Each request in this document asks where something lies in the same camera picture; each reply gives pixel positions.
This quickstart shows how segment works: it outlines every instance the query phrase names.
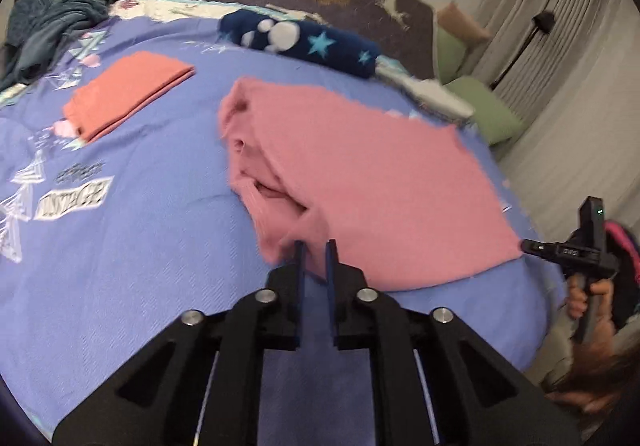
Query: human hand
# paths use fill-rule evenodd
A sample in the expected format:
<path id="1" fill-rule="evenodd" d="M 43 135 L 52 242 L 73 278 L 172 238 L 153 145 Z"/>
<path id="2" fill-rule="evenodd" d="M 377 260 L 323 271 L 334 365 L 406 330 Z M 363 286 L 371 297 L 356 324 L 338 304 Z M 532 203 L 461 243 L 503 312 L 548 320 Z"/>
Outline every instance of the human hand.
<path id="1" fill-rule="evenodd" d="M 620 394 L 617 393 L 598 396 L 591 392 L 551 392 L 546 394 L 547 399 L 577 406 L 584 413 L 598 413 L 615 402 L 619 396 Z"/>
<path id="2" fill-rule="evenodd" d="M 587 295 L 580 289 L 577 276 L 568 281 L 569 298 L 568 313 L 573 319 L 579 319 L 587 311 Z M 591 294 L 600 296 L 600 305 L 596 313 L 596 324 L 591 342 L 574 345 L 574 370 L 585 372 L 595 370 L 613 356 L 613 336 L 615 327 L 611 320 L 611 304 L 613 300 L 613 282 L 600 280 L 591 285 Z"/>
<path id="3" fill-rule="evenodd" d="M 567 281 L 569 297 L 566 300 L 569 316 L 579 320 L 587 312 L 587 294 L 580 288 L 578 275 L 573 275 Z M 598 308 L 598 320 L 603 317 L 611 317 L 611 302 L 613 299 L 613 282 L 600 280 L 591 285 L 591 294 L 602 296 Z"/>

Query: pile of clothes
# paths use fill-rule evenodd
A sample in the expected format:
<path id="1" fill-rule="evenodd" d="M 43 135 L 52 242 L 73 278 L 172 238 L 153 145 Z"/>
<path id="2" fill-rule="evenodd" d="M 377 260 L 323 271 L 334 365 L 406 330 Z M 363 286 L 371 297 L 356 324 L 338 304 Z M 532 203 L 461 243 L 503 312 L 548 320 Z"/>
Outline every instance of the pile of clothes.
<path id="1" fill-rule="evenodd" d="M 18 0 L 9 17 L 0 90 L 45 74 L 71 41 L 108 18 L 113 1 Z"/>

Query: deer print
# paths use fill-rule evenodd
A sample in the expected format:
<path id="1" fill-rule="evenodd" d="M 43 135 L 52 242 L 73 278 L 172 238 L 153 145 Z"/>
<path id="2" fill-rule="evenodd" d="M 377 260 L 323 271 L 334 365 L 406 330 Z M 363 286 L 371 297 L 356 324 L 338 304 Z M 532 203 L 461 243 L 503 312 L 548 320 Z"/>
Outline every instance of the deer print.
<path id="1" fill-rule="evenodd" d="M 376 0 L 376 5 L 386 11 L 392 19 L 398 22 L 403 31 L 409 30 L 409 25 L 404 22 L 405 17 L 409 17 L 406 12 L 398 12 L 397 0 Z"/>
<path id="2" fill-rule="evenodd" d="M 289 20 L 294 20 L 294 21 L 310 20 L 310 21 L 315 21 L 316 23 L 318 23 L 320 25 L 328 25 L 329 24 L 317 12 L 311 13 L 311 12 L 299 11 L 299 10 L 295 10 L 295 9 L 293 9 L 293 10 L 292 9 L 285 9 L 284 7 L 278 7 L 277 5 L 272 5 L 271 3 L 267 3 L 267 5 L 265 5 L 265 7 L 267 7 L 267 9 L 273 9 L 275 11 L 282 12 L 283 14 L 286 14 L 287 16 L 289 16 L 287 18 Z"/>

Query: metal screw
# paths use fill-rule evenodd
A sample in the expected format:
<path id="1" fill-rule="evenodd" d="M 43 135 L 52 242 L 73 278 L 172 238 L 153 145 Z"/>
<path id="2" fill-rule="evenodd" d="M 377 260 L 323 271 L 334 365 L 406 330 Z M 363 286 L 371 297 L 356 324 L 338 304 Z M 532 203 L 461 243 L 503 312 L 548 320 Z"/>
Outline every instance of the metal screw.
<path id="1" fill-rule="evenodd" d="M 272 301 L 276 301 L 277 297 L 278 295 L 271 289 L 260 289 L 255 293 L 255 299 L 260 303 L 271 303 Z"/>
<path id="2" fill-rule="evenodd" d="M 449 323 L 453 321 L 453 312 L 445 307 L 440 307 L 433 311 L 433 319 L 439 323 Z"/>
<path id="3" fill-rule="evenodd" d="M 378 292 L 370 289 L 369 287 L 366 287 L 364 289 L 360 289 L 356 296 L 360 301 L 369 303 L 378 298 Z"/>
<path id="4" fill-rule="evenodd" d="M 182 316 L 180 316 L 180 320 L 182 320 L 182 323 L 184 323 L 185 325 L 193 327 L 194 325 L 197 325 L 204 320 L 204 314 L 200 311 L 190 309 L 182 313 Z"/>

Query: sleeve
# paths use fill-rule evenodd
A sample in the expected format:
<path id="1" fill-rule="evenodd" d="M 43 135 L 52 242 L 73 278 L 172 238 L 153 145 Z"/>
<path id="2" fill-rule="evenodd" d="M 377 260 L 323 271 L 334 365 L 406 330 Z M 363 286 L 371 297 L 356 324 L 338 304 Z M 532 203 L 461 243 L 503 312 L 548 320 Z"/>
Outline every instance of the sleeve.
<path id="1" fill-rule="evenodd" d="M 537 386 L 553 385 L 569 373 L 574 362 L 571 341 L 574 332 L 575 321 L 569 317 L 566 306 L 563 306 L 533 363 L 524 372 L 530 382 Z"/>
<path id="2" fill-rule="evenodd" d="M 626 325 L 613 337 L 613 349 L 616 354 L 624 352 L 628 347 L 640 340 L 640 315 L 629 318 Z"/>

